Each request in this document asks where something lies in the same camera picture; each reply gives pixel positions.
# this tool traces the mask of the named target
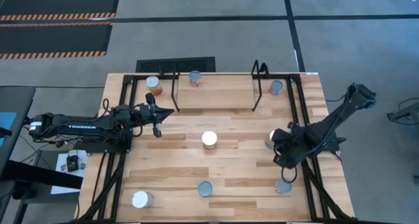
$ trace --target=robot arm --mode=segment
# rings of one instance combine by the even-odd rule
[[[312,158],[322,151],[336,151],[345,139],[335,139],[335,129],[357,110],[371,108],[375,101],[375,93],[362,84],[352,84],[342,105],[323,121],[306,128],[290,124],[291,133],[277,129],[272,137],[276,152],[274,162],[281,167],[294,168],[306,157]]]
[[[173,109],[158,107],[151,93],[146,95],[146,99],[148,105],[141,103],[134,108],[118,105],[110,111],[107,110],[108,115],[100,117],[74,117],[52,113],[38,115],[30,120],[29,134],[36,142],[43,142],[53,136],[77,136],[90,143],[105,143],[107,149],[99,149],[98,152],[108,152],[110,145],[123,147],[125,151],[129,149],[126,147],[132,139],[133,128],[153,124],[153,134],[159,138],[162,136],[159,124],[174,112]],[[88,153],[89,151],[94,153],[96,149],[87,149]]]

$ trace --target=wooden table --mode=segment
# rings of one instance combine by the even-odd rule
[[[108,75],[103,98],[108,98],[111,106],[118,104],[123,76],[121,73]],[[301,79],[310,121],[324,119],[328,111],[319,76],[301,73]],[[271,81],[262,80],[263,96],[255,112],[250,109],[181,110],[164,121],[163,137],[159,139],[153,136],[152,127],[146,126],[126,156],[117,221],[309,221],[300,166],[289,194],[279,195],[274,190],[274,183],[280,178],[280,167],[272,162],[274,153],[266,148],[264,139],[273,129],[286,128],[293,118],[285,82],[281,94],[273,96],[268,93]],[[174,108],[170,98],[172,81],[161,83],[164,91],[156,97],[157,105]],[[257,81],[253,84],[257,98]],[[300,122],[303,122],[297,87],[294,85],[293,89]],[[145,81],[140,81],[135,104],[145,102],[147,92]],[[206,130],[213,130],[219,138],[217,148],[211,151],[205,150],[200,141]],[[321,153],[318,158],[326,190],[344,212],[353,215],[339,160],[331,153]],[[88,160],[80,193],[81,214],[90,206],[100,160],[101,154],[92,155]],[[105,170],[106,162],[98,191]],[[293,172],[286,170],[285,176],[293,177]],[[197,186],[201,181],[212,182],[211,197],[203,198],[198,194]],[[313,190],[316,210],[321,217],[319,196],[314,187]],[[152,208],[132,206],[132,195],[137,191],[154,194]],[[112,197],[113,191],[109,194],[105,217],[110,215]]]

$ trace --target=gray floor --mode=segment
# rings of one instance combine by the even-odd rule
[[[419,14],[419,0],[291,0],[295,15]],[[117,17],[284,15],[283,0],[120,0]],[[377,105],[339,129],[348,141],[342,159],[355,214],[364,220],[417,223],[419,132],[390,123],[386,113],[418,97],[419,20],[298,21],[307,71],[319,72],[325,95],[340,97],[352,83],[377,93]],[[133,72],[136,60],[215,56],[218,71],[249,71],[254,59],[271,71],[297,71],[288,23],[194,22],[115,24],[101,58],[2,60],[1,85],[103,86],[110,72]],[[29,116],[51,111],[94,115],[101,90],[38,89]],[[328,103],[333,110],[338,104]],[[18,141],[14,160],[32,153]],[[11,223],[17,202],[3,223]],[[31,205],[24,223],[72,218],[75,204]]]

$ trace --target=can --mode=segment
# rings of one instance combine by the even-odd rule
[[[202,76],[201,73],[199,71],[191,71],[189,73],[189,82],[191,83],[192,86],[199,86],[199,84],[202,83]]]
[[[268,149],[274,149],[274,142],[272,141],[272,137],[274,133],[275,133],[275,130],[271,131],[264,141]]]
[[[212,190],[212,184],[209,181],[203,181],[198,186],[198,192],[202,197],[211,196]]]
[[[207,131],[202,134],[202,145],[205,149],[214,149],[217,147],[217,134]]]
[[[147,191],[138,191],[132,196],[132,205],[136,208],[149,208],[154,201],[153,194]]]
[[[146,83],[147,83],[147,87],[149,88],[153,96],[158,96],[159,94],[163,92],[163,88],[162,86],[160,86],[158,77],[155,77],[155,76],[147,77]]]
[[[272,83],[270,83],[269,92],[273,94],[274,96],[277,96],[281,93],[282,86],[283,85],[281,81],[278,81],[278,80],[272,81]]]
[[[275,183],[274,188],[278,194],[287,194],[291,191],[292,185],[281,178]]]

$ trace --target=black floor mat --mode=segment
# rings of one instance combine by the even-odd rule
[[[161,60],[137,60],[136,73],[173,73],[190,71],[216,72],[215,57],[173,58]]]
[[[68,58],[104,56],[110,22],[0,25],[0,58]]]
[[[4,0],[0,20],[111,18],[118,0]]]

